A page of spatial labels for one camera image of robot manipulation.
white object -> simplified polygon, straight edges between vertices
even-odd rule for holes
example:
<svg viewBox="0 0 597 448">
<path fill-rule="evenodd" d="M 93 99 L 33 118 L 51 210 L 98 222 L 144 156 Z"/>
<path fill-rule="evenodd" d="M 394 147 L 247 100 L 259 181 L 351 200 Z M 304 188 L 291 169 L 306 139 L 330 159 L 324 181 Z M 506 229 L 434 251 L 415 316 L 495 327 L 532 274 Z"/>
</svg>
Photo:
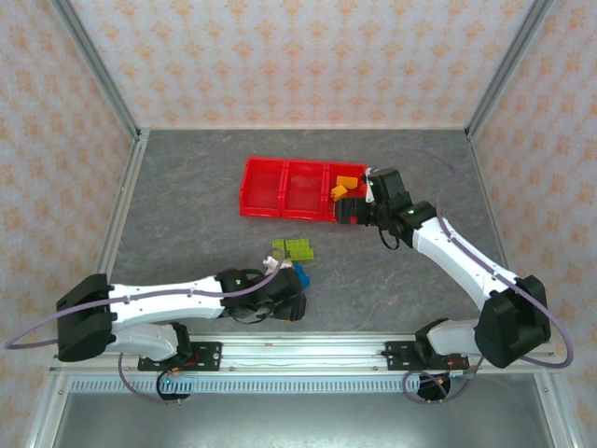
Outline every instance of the white object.
<svg viewBox="0 0 597 448">
<path fill-rule="evenodd" d="M 490 298 L 490 292 L 501 292 L 508 288 L 495 278 L 495 274 L 500 273 L 512 283 L 516 282 L 517 275 L 488 259 L 476 247 L 458 234 L 445 218 L 444 222 L 451 232 L 451 237 L 457 238 L 458 241 L 465 245 L 478 258 L 492 266 L 493 273 L 485 271 L 456 246 L 441 229 L 439 218 L 437 217 L 426 220 L 420 229 L 414 231 L 412 246 L 419 253 L 434 261 L 453 278 L 466 291 L 466 294 L 470 296 L 477 305 L 477 308 L 482 310 L 483 304 Z"/>
<path fill-rule="evenodd" d="M 366 203 L 372 203 L 375 201 L 375 198 L 373 197 L 373 191 L 371 190 L 371 184 L 369 184 L 369 174 L 371 173 L 371 169 L 367 168 L 367 170 L 365 170 L 365 177 L 367 179 L 367 193 L 365 194 L 365 202 Z"/>
<path fill-rule="evenodd" d="M 106 348 L 106 353 L 126 353 L 163 361 L 176 355 L 178 338 L 171 325 L 136 325 L 130 329 L 114 331 L 116 340 Z"/>
<path fill-rule="evenodd" d="M 270 275 L 271 273 L 273 273 L 276 269 L 276 266 L 278 266 L 278 260 L 275 259 L 274 257 L 267 257 L 266 259 L 263 260 L 263 266 L 265 266 L 266 268 L 266 275 Z M 290 261 L 289 259 L 285 259 L 282 262 L 282 268 L 280 269 L 287 269 L 287 268 L 292 268 L 292 261 Z"/>
<path fill-rule="evenodd" d="M 207 297 L 192 294 L 192 291 L 222 292 L 220 282 L 214 276 L 205 277 L 189 283 L 174 285 L 159 285 L 154 287 L 129 287 L 113 285 L 110 298 L 132 297 L 146 293 L 160 293 L 161 291 L 180 290 L 180 294 L 157 295 L 142 301 L 114 303 L 110 305 L 110 312 L 117 314 L 112 322 L 113 331 L 122 331 L 135 325 L 151 322 L 173 321 L 189 317 L 215 319 L 224 311 L 221 297 Z"/>
<path fill-rule="evenodd" d="M 439 355 L 452 353 L 480 355 L 475 343 L 475 327 L 478 321 L 472 320 L 446 320 L 427 332 L 427 339 Z"/>
</svg>

blue object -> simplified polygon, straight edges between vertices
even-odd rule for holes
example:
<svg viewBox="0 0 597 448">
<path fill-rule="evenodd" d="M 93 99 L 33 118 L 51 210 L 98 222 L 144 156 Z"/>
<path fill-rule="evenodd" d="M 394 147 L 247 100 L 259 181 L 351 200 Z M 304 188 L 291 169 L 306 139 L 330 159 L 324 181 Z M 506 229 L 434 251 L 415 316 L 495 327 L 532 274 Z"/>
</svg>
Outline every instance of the blue object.
<svg viewBox="0 0 597 448">
<path fill-rule="evenodd" d="M 294 268 L 295 272 L 298 275 L 298 280 L 300 281 L 300 287 L 302 289 L 306 288 L 311 283 L 311 279 L 309 278 L 309 275 L 307 275 L 305 273 L 305 270 L 302 269 L 302 266 L 300 266 L 298 263 L 292 263 L 292 267 Z"/>
</svg>

gray floor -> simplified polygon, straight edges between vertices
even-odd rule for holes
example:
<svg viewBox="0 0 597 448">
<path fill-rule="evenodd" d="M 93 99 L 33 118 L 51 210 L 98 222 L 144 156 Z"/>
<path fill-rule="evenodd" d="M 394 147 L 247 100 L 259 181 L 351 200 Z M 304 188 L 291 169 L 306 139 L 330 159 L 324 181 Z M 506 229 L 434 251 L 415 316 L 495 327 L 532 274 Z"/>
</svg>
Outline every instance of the gray floor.
<svg viewBox="0 0 597 448">
<path fill-rule="evenodd" d="M 440 317 L 478 315 L 437 266 L 405 246 L 382 246 L 377 231 L 298 220 L 239 216 L 247 156 L 394 166 L 413 201 L 433 201 L 449 178 L 438 161 L 400 150 L 425 148 L 454 163 L 457 181 L 443 206 L 452 225 L 489 257 L 498 248 L 464 132 L 152 131 L 132 196 L 111 281 L 189 281 L 229 267 L 260 267 L 273 238 L 308 238 L 315 262 L 308 309 L 294 324 L 248 328 L 231 319 L 186 322 L 202 331 L 414 331 Z"/>
<path fill-rule="evenodd" d="M 532 375 L 479 375 L 456 401 L 401 394 L 203 395 L 180 407 L 131 395 L 68 398 L 55 448 L 549 448 Z"/>
</svg>

metal edge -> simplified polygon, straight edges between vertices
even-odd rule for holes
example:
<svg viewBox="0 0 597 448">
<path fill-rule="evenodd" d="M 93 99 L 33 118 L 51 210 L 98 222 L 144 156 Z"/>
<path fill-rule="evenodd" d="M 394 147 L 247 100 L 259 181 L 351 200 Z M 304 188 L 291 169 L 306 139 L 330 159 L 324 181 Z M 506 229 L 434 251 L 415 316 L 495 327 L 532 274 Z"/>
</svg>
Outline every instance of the metal edge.
<svg viewBox="0 0 597 448">
<path fill-rule="evenodd" d="M 366 375 L 330 375 L 326 377 L 316 375 L 298 376 L 184 376 L 176 375 L 171 378 L 169 385 L 164 385 L 165 391 L 173 390 L 178 385 L 186 386 L 186 392 L 192 394 L 279 394 L 279 393 L 392 393 L 402 392 L 403 375 L 392 373 L 383 376 Z M 135 384 L 139 392 L 154 393 L 156 381 L 154 378 L 130 375 L 127 380 Z M 408 392 L 416 392 L 419 388 L 419 375 L 413 374 L 407 381 Z M 71 394 L 129 394 L 116 375 L 81 375 L 74 376 L 71 383 Z"/>
<path fill-rule="evenodd" d="M 297 126 L 251 126 L 251 125 L 239 125 L 239 126 L 209 126 L 209 127 L 196 127 L 196 128 L 173 128 L 169 126 L 153 126 L 152 131 L 406 131 L 406 132 L 419 132 L 419 131 L 461 131 L 462 125 L 454 126 L 417 126 L 417 127 L 395 127 L 395 126 L 332 126 L 330 124 L 322 124 L 321 126 L 314 125 L 297 125 Z"/>
<path fill-rule="evenodd" d="M 479 166 L 479 160 L 477 159 L 477 153 L 475 152 L 475 142 L 470 140 L 468 142 L 468 146 L 470 148 L 471 157 L 473 158 L 473 165 L 475 165 L 475 171 L 477 172 L 477 179 L 479 180 L 479 184 L 481 187 L 481 194 L 483 195 L 483 201 L 485 202 L 485 206 L 487 207 L 487 213 L 489 214 L 489 220 L 492 224 L 493 230 L 493 237 L 495 238 L 495 242 L 497 243 L 497 250 L 500 254 L 500 263 L 506 269 L 508 269 L 508 262 L 506 257 L 506 251 L 504 250 L 504 245 L 502 244 L 502 239 L 500 238 L 499 229 L 497 228 L 497 220 L 495 219 L 495 212 L 493 211 L 492 203 L 489 199 L 489 195 L 487 194 L 487 189 L 485 188 L 485 179 L 483 178 L 483 173 Z"/>
<path fill-rule="evenodd" d="M 139 134 L 139 126 L 137 126 L 131 110 L 122 98 L 114 79 L 110 76 L 97 48 L 93 45 L 89 34 L 83 26 L 83 22 L 75 11 L 75 7 L 73 7 L 70 0 L 49 1 L 75 40 L 83 59 L 87 62 L 102 91 L 104 91 L 108 103 L 112 106 L 114 113 L 118 117 L 118 121 L 120 121 L 127 134 L 131 138 L 134 138 Z"/>
<path fill-rule="evenodd" d="M 388 373 L 386 359 L 381 357 L 387 341 L 412 341 L 411 334 L 339 335 L 334 333 L 309 335 L 304 333 L 280 335 L 256 335 L 240 333 L 232 335 L 193 335 L 191 341 L 219 341 L 223 343 L 220 371 L 201 372 L 205 375 L 384 375 Z M 555 361 L 553 347 L 543 344 L 533 352 L 533 357 Z M 472 365 L 479 357 L 470 357 Z M 55 374 L 115 375 L 118 356 L 103 355 L 76 364 L 63 364 L 54 359 L 51 370 Z M 137 357 L 123 359 L 125 370 L 137 372 Z M 479 373 L 538 373 L 543 368 L 516 361 L 508 369 L 497 369 L 483 363 Z"/>
<path fill-rule="evenodd" d="M 119 192 L 112 207 L 112 218 L 106 231 L 104 247 L 96 263 L 95 271 L 98 273 L 107 273 L 108 276 L 112 273 L 120 236 L 124 229 L 132 193 L 145 153 L 148 134 L 149 130 L 144 130 L 141 135 L 132 139 L 129 157 L 120 178 Z M 49 369 L 49 382 L 37 406 L 25 444 L 28 448 L 53 446 L 58 432 L 72 377 L 67 371 L 56 371 L 56 362 L 62 365 L 56 358 L 52 361 L 52 367 Z"/>
<path fill-rule="evenodd" d="M 522 55 L 529 48 L 529 44 L 542 25 L 543 19 L 553 3 L 554 0 L 535 0 L 529 9 L 521 28 L 506 51 L 477 109 L 473 113 L 469 125 L 465 128 L 466 138 L 469 140 L 478 133 L 493 107 L 497 104 L 504 87 L 518 67 Z"/>
<path fill-rule="evenodd" d="M 50 378 L 35 413 L 34 424 L 25 444 L 27 448 L 54 446 L 71 381 L 69 375 Z"/>
<path fill-rule="evenodd" d="M 106 273 L 108 279 L 112 274 L 120 238 L 131 205 L 132 194 L 145 155 L 147 137 L 148 133 L 141 133 L 139 138 L 135 138 L 132 142 L 129 158 L 123 169 L 118 195 L 115 199 L 112 219 L 104 240 L 104 247 L 97 262 L 96 272 Z"/>
<path fill-rule="evenodd" d="M 570 401 L 563 390 L 562 375 L 538 373 L 535 382 L 555 448 L 583 448 Z"/>
</svg>

metal frame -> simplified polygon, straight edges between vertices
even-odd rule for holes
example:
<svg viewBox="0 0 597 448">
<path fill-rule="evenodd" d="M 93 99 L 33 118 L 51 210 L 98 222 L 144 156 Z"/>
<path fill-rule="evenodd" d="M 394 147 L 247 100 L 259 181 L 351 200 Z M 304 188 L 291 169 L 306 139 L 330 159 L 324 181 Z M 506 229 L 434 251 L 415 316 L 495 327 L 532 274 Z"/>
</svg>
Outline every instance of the metal frame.
<svg viewBox="0 0 597 448">
<path fill-rule="evenodd" d="M 468 140 L 472 140 L 473 136 L 478 133 L 488 118 L 504 87 L 516 70 L 522 55 L 529 48 L 529 44 L 533 40 L 537 30 L 541 27 L 543 19 L 552 4 L 553 0 L 535 0 L 531 6 L 529 13 L 522 22 L 521 28 L 514 37 L 512 44 L 510 44 L 504 59 L 502 59 L 495 75 L 493 75 L 489 87 L 485 91 L 483 98 L 481 98 L 472 120 L 465 128 Z"/>
<path fill-rule="evenodd" d="M 220 372 L 185 372 L 180 381 L 187 390 L 202 393 L 361 393 L 396 392 L 403 372 L 387 370 L 381 356 L 388 340 L 412 341 L 413 335 L 391 333 L 225 333 L 191 337 L 193 341 L 223 343 Z M 544 344 L 533 356 L 556 361 L 552 347 Z M 27 446 L 52 446 L 58 433 L 70 393 L 119 393 L 115 388 L 118 357 L 104 355 L 77 364 L 64 364 L 54 358 L 51 379 L 35 417 Z M 151 390 L 155 372 L 137 371 L 137 357 L 125 357 L 123 367 L 129 381 L 142 392 Z M 533 373 L 541 395 L 544 414 L 556 448 L 582 448 L 570 414 L 559 373 L 547 374 L 523 361 L 508 369 L 497 369 L 485 362 L 479 374 Z M 455 375 L 463 371 L 453 371 Z"/>
<path fill-rule="evenodd" d="M 131 138 L 136 137 L 139 134 L 139 127 L 137 126 L 126 102 L 122 98 L 114 79 L 110 76 L 108 69 L 105 67 L 104 62 L 100 57 L 100 53 L 97 48 L 95 48 L 95 45 L 93 45 L 93 42 L 85 30 L 83 22 L 78 17 L 73 4 L 70 0 L 49 1 L 61 17 L 64 26 L 75 40 L 76 46 L 81 51 L 81 55 L 87 62 L 91 72 L 95 75 L 95 79 L 104 91 L 105 97 L 114 109 L 120 124 Z"/>
<path fill-rule="evenodd" d="M 475 151 L 475 142 L 470 140 L 468 142 L 468 147 L 470 149 L 470 156 L 473 160 L 473 165 L 475 165 L 475 172 L 477 173 L 477 179 L 479 180 L 479 185 L 481 186 L 481 194 L 483 195 L 483 201 L 485 202 L 485 206 L 487 207 L 487 213 L 489 214 L 489 220 L 492 224 L 492 231 L 493 236 L 495 237 L 495 243 L 497 244 L 497 250 L 500 254 L 500 263 L 501 265 L 510 270 L 506 251 L 504 250 L 504 245 L 502 245 L 502 240 L 500 239 L 500 232 L 497 229 L 497 221 L 495 219 L 495 212 L 493 211 L 492 202 L 489 200 L 489 194 L 487 194 L 487 189 L 485 188 L 485 179 L 483 178 L 483 173 L 479 166 L 479 160 L 477 159 L 477 152 Z"/>
<path fill-rule="evenodd" d="M 137 176 L 141 170 L 141 162 L 143 161 L 143 156 L 146 152 L 148 136 L 149 130 L 143 129 L 139 136 L 135 136 L 132 139 L 132 147 L 129 151 L 129 156 L 125 162 L 122 176 L 120 178 L 120 189 L 114 201 L 111 215 L 112 218 L 110 220 L 110 225 L 108 226 L 107 234 L 104 239 L 104 247 L 98 258 L 95 271 L 97 273 L 106 273 L 108 279 L 112 274 L 112 268 L 114 267 L 114 261 L 116 260 L 120 237 L 122 236 L 124 223 L 126 222 L 129 206 L 131 205 L 132 193 L 134 192 Z"/>
</svg>

